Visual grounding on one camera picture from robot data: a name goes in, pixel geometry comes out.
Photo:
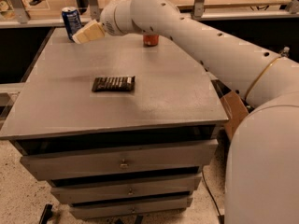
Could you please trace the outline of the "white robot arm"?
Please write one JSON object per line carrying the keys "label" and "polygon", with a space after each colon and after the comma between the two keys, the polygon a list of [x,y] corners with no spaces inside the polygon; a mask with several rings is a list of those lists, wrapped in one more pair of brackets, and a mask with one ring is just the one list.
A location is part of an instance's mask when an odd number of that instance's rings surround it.
{"label": "white robot arm", "polygon": [[73,37],[130,33],[170,39],[253,108],[227,157],[225,224],[299,224],[299,64],[186,18],[167,0],[112,1]]}

